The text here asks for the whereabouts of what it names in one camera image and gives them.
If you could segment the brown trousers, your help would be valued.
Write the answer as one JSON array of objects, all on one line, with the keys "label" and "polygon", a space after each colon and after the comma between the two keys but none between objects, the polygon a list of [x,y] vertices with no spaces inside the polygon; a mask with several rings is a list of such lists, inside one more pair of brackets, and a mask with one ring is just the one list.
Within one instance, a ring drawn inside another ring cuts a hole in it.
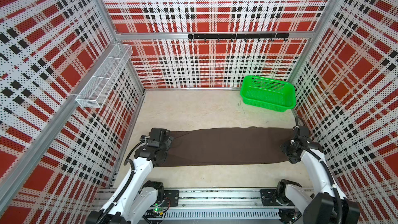
[{"label": "brown trousers", "polygon": [[173,131],[161,167],[271,164],[288,160],[280,146],[292,138],[286,128],[213,128]]}]

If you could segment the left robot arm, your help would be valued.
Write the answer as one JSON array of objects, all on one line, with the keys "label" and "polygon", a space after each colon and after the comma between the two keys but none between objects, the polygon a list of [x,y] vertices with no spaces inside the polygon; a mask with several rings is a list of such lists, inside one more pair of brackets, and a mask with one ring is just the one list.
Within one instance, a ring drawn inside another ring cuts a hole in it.
[{"label": "left robot arm", "polygon": [[162,217],[171,206],[164,184],[144,180],[154,167],[166,161],[173,140],[170,130],[162,128],[142,135],[124,160],[123,164],[130,169],[122,183],[99,211],[91,211],[86,223],[137,224],[143,219],[150,224],[151,218]]}]

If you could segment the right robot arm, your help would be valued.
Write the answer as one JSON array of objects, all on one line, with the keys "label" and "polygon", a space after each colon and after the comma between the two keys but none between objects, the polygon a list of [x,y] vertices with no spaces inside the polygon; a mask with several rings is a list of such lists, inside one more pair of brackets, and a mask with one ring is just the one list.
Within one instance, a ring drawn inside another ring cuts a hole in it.
[{"label": "right robot arm", "polygon": [[290,163],[304,163],[314,196],[309,196],[300,184],[282,179],[274,194],[278,204],[293,204],[305,224],[358,223],[359,204],[348,200],[340,189],[329,170],[321,145],[310,139],[307,127],[296,125],[291,140],[283,143],[281,149]]}]

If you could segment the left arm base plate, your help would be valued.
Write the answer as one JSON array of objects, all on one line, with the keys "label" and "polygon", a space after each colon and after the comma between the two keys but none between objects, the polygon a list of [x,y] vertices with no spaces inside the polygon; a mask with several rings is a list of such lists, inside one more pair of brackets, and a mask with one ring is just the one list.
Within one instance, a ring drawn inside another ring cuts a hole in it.
[{"label": "left arm base plate", "polygon": [[177,207],[179,203],[179,190],[165,190],[163,200],[159,203],[155,203],[155,207]]}]

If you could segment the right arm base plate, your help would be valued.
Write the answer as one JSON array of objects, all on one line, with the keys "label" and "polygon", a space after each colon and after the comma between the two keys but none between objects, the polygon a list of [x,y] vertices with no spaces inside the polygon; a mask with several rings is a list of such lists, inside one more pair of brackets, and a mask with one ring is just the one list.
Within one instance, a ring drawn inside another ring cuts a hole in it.
[{"label": "right arm base plate", "polygon": [[261,189],[260,199],[263,206],[288,206],[293,207],[293,203],[288,200],[280,200],[277,198],[277,189]]}]

